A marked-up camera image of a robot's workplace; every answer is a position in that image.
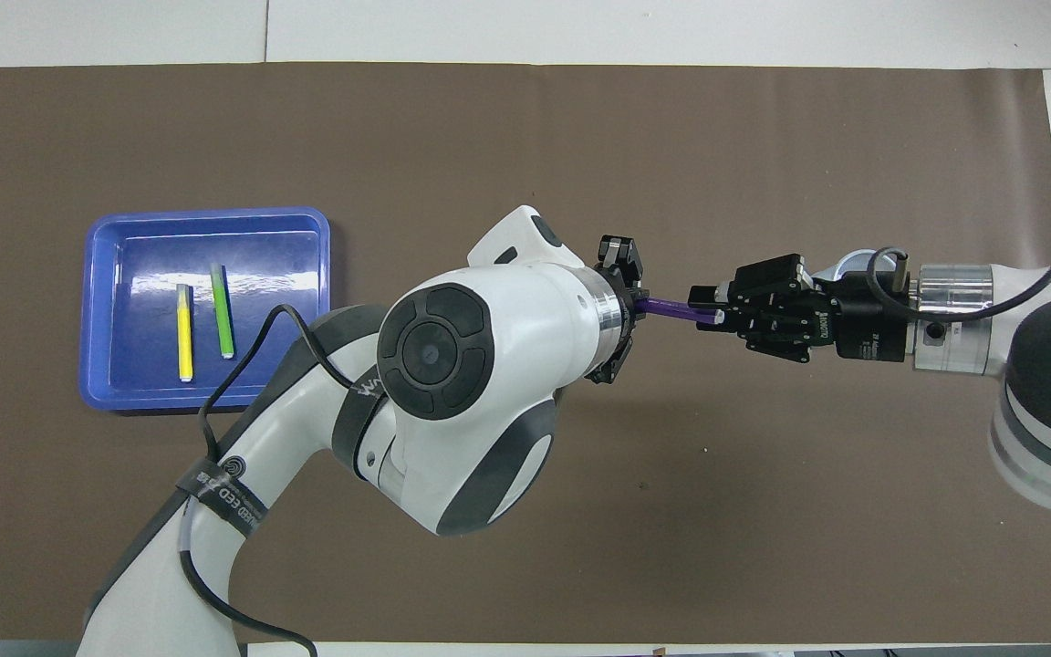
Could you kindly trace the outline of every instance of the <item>brown table surface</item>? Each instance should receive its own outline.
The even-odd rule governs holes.
[[[87,227],[282,204],[332,221],[337,307],[462,266],[518,204],[584,259],[635,237],[671,299],[791,251],[1051,260],[1038,71],[0,69],[0,639],[79,636],[204,448],[192,417],[80,399]],[[1051,512],[992,469],[996,390],[652,317],[620,382],[571,388],[495,527],[430,536],[318,454],[232,599],[317,640],[1051,640]]]

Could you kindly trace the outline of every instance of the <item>purple marker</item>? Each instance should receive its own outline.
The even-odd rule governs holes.
[[[675,316],[676,320],[687,320],[688,322],[698,322],[700,324],[719,324],[724,322],[724,311],[722,310],[692,308],[685,303],[654,300],[651,296],[635,302],[635,310],[651,314],[662,314],[663,316]]]

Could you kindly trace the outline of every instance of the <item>yellow marker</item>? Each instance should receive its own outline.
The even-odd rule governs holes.
[[[192,382],[192,290],[184,283],[177,287],[177,366],[181,383]]]

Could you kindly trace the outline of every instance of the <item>white floor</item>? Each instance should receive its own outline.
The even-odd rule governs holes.
[[[1033,67],[1046,69],[1051,124],[1051,1],[0,0],[0,66],[262,61]],[[328,644],[325,654],[406,654],[407,648]],[[654,648],[501,646],[497,653]],[[471,649],[425,645],[416,653],[489,654],[488,646]],[[725,650],[751,646],[668,652]],[[267,653],[289,654],[281,646],[252,654]]]

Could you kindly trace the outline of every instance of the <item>green marker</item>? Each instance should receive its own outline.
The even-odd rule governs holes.
[[[230,295],[225,288],[225,267],[209,265],[209,281],[213,286],[213,313],[218,316],[218,344],[222,357],[233,357],[233,326],[230,324]]]

